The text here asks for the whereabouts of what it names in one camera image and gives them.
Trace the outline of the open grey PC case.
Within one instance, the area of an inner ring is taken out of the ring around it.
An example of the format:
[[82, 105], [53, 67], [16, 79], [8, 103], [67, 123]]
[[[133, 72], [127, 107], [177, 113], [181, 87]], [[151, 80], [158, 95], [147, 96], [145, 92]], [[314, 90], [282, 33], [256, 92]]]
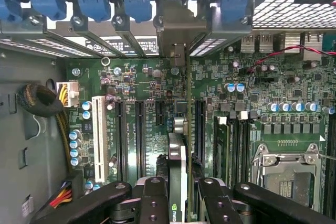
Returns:
[[[63, 20], [35, 11], [30, 0], [20, 0], [20, 23], [0, 20], [0, 224], [31, 224], [89, 194], [70, 156], [73, 107], [65, 108], [56, 91], [57, 82], [73, 82], [68, 78], [69, 61], [164, 59], [170, 63], [159, 38], [165, 0], [151, 0], [152, 18], [141, 23], [125, 14], [123, 0], [109, 1], [111, 18], [99, 23], [82, 14], [78, 0], [66, 0]], [[192, 58], [240, 49], [242, 38], [250, 34], [273, 35], [273, 52], [253, 53], [269, 58], [302, 48], [307, 34], [336, 33], [336, 0], [248, 0], [245, 17], [225, 24], [219, 0], [180, 1], [195, 18], [206, 21], [206, 30], [190, 44], [187, 71]], [[182, 139], [191, 147], [186, 151], [183, 224], [208, 224], [200, 218], [197, 182], [211, 176], [194, 178], [192, 138], [184, 133]]]

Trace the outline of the white power connector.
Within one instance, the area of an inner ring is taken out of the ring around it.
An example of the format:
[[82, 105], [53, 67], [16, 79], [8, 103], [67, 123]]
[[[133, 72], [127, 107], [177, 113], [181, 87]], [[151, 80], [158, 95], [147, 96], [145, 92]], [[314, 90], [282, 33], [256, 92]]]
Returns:
[[57, 82], [57, 97], [65, 108], [76, 108], [79, 106], [79, 84], [78, 82]]

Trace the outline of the metal locking lever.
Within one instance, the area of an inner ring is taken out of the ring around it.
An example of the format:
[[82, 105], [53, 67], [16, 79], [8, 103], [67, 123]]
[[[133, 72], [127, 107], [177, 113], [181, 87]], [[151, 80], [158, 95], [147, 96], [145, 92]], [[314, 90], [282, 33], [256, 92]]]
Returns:
[[326, 158], [326, 159], [329, 159], [329, 160], [336, 161], [336, 157], [334, 157], [334, 156], [324, 155], [324, 154], [321, 154], [321, 153], [317, 153], [317, 156], [319, 158]]

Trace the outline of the metal CPU socket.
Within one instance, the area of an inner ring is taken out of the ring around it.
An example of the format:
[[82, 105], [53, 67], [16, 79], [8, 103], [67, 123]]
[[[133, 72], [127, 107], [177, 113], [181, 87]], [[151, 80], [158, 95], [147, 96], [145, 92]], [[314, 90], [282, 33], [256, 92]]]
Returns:
[[252, 160], [250, 182], [320, 212], [322, 161], [317, 144], [298, 153], [270, 152], [260, 144]]

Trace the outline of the green Dell motherboard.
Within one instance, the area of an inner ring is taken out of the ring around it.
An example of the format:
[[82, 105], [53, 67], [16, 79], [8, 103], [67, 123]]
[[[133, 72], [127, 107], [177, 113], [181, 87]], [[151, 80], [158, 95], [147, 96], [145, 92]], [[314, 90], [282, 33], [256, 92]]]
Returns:
[[[191, 115], [194, 178], [211, 176], [232, 186], [230, 120], [249, 116], [249, 172], [257, 147], [298, 153], [317, 144], [319, 153], [336, 157], [336, 33], [307, 34], [302, 48], [265, 57], [230, 47], [192, 58], [191, 70], [171, 71], [164, 59], [91, 59], [67, 64], [68, 78], [79, 84], [79, 106], [69, 111], [70, 156], [82, 172], [85, 193], [118, 180], [115, 107], [125, 103], [128, 183], [137, 177], [135, 102], [145, 103], [145, 176], [158, 172], [157, 157], [168, 158], [173, 119]], [[92, 103], [105, 96], [108, 179], [95, 181]], [[156, 125], [155, 102], [165, 101], [165, 124]], [[206, 103], [205, 161], [195, 152], [195, 103]], [[321, 158], [321, 213], [336, 219], [336, 161]]]

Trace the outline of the white expansion slot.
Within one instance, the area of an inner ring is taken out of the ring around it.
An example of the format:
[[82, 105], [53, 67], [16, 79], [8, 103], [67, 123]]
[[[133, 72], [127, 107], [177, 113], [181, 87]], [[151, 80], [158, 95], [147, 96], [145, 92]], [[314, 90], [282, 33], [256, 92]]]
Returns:
[[105, 183], [109, 170], [106, 98], [105, 96], [94, 96], [91, 103], [95, 181]]

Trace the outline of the silver USB port block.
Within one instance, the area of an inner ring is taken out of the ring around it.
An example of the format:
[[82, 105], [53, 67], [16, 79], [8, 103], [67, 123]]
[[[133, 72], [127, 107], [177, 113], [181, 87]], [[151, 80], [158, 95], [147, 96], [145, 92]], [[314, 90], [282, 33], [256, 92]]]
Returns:
[[273, 35], [272, 34], [250, 34], [241, 40], [241, 52], [273, 52]]

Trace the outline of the black RAM slot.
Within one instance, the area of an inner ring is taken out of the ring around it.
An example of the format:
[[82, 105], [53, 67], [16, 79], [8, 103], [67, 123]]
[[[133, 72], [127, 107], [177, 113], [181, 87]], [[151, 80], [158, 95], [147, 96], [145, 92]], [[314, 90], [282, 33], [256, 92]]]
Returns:
[[239, 148], [240, 148], [240, 174], [239, 181], [245, 182], [248, 180], [248, 172], [249, 172], [249, 137], [250, 137], [250, 129], [249, 129], [249, 119], [248, 112], [241, 111], [238, 115], [239, 120]]
[[237, 183], [239, 178], [239, 122], [237, 119], [231, 119], [232, 130], [232, 185]]

